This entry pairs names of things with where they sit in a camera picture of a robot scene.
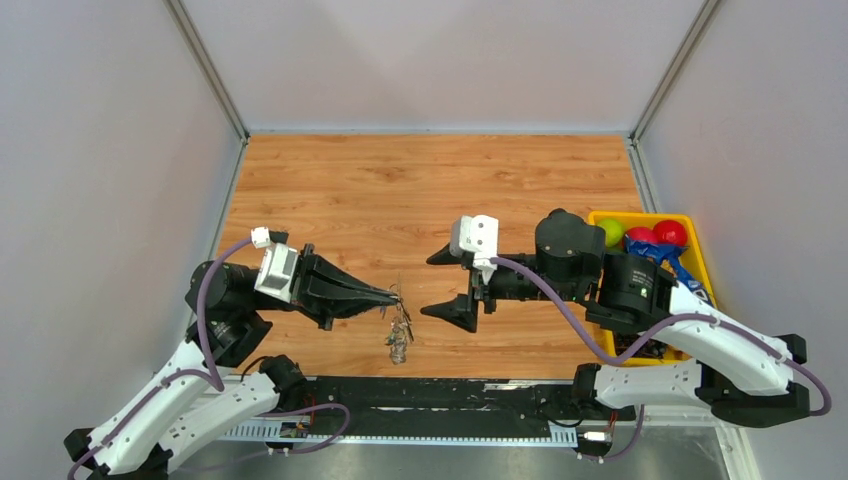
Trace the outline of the metal keyring plate with rings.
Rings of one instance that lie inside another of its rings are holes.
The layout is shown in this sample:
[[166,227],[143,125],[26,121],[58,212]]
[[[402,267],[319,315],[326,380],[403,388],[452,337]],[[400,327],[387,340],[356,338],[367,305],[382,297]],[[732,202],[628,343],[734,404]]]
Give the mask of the metal keyring plate with rings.
[[412,318],[404,303],[402,293],[402,276],[398,275],[397,281],[389,287],[394,293],[397,303],[394,305],[394,313],[391,316],[390,331],[386,336],[385,345],[389,348],[389,359],[395,366],[407,362],[407,354],[410,345],[414,342],[412,329]]

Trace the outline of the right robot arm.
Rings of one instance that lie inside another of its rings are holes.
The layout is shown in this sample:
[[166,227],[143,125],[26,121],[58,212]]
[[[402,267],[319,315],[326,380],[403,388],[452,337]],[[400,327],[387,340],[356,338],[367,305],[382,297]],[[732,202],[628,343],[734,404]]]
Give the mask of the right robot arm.
[[607,408],[685,405],[750,428],[811,417],[810,393],[796,381],[806,360],[805,340],[768,336],[718,311],[656,262],[611,253],[602,228],[564,209],[545,216],[531,254],[502,254],[499,223],[464,215],[432,265],[458,265],[468,290],[426,306],[423,313],[475,332],[478,317],[501,300],[549,300],[574,328],[572,304],[588,322],[634,340],[618,355],[597,348],[579,366],[571,403],[584,417]]

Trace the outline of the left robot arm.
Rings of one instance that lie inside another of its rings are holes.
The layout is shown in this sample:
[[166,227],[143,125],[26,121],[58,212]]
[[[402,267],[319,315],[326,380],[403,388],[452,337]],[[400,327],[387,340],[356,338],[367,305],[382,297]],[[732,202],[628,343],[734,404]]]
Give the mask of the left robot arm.
[[101,425],[71,431],[71,471],[93,479],[165,479],[204,445],[254,416],[315,410],[298,365],[252,354],[271,329],[266,311],[294,312],[328,330],[337,319],[396,306],[397,293],[369,285],[272,232],[251,246],[258,268],[227,254],[194,271],[186,302],[194,323],[172,356],[121,410]]

